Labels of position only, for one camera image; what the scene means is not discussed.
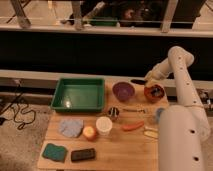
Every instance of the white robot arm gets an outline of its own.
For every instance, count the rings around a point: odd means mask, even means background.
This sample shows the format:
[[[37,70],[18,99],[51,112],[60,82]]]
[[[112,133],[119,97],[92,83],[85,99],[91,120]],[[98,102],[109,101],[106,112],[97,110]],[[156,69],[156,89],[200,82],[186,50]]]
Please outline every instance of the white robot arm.
[[[201,141],[210,135],[203,104],[187,66],[194,56],[181,47],[172,47],[168,58],[153,67],[145,80],[162,80],[174,73],[179,105],[165,109],[159,122],[159,170],[204,171]]]

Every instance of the wooden tabletop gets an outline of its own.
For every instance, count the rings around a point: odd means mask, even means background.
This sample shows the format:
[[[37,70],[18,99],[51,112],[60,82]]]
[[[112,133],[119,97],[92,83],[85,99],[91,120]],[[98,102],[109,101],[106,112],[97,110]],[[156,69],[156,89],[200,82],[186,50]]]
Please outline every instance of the wooden tabletop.
[[[121,103],[112,93],[113,82],[105,83],[105,108],[102,113],[54,113],[51,116],[41,149],[37,167],[39,169],[55,170],[128,170],[128,171],[157,171],[158,170],[158,141],[143,135],[143,128],[124,132],[122,124],[131,124],[143,120],[145,125],[157,128],[154,114],[159,107],[167,107],[164,97],[155,104],[149,103],[143,95],[143,86],[133,85],[136,93],[130,101]],[[84,125],[95,126],[99,116],[107,113],[110,107],[120,110],[119,118],[113,122],[113,129],[108,136],[98,136],[95,141],[87,141],[83,135],[78,138],[67,138],[59,133],[61,119],[78,118],[84,120]],[[145,109],[146,113],[124,112],[122,109]],[[68,149],[65,162],[54,162],[41,156],[47,143],[61,145]],[[90,161],[71,162],[71,151],[95,148],[96,159]]]

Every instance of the green sponge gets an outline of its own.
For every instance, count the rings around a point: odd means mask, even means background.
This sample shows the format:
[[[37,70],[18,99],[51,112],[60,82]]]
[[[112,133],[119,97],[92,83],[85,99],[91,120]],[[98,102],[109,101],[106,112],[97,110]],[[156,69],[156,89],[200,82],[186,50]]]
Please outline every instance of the green sponge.
[[[48,143],[42,153],[42,156],[53,161],[64,162],[66,154],[67,149],[65,147]]]

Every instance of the purple bowl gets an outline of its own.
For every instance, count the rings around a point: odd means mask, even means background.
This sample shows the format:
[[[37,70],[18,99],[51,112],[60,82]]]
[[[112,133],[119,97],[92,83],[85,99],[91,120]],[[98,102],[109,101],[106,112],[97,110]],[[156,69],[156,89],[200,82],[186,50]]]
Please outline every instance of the purple bowl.
[[[128,101],[135,94],[134,87],[127,82],[116,83],[112,91],[115,97],[121,102]]]

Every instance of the white cup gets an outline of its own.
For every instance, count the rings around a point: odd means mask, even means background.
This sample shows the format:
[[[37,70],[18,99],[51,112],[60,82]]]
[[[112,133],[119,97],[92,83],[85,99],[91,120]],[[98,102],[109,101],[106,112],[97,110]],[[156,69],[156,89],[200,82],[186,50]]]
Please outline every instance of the white cup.
[[[100,135],[109,135],[112,129],[112,121],[108,117],[99,117],[96,121],[96,128]]]

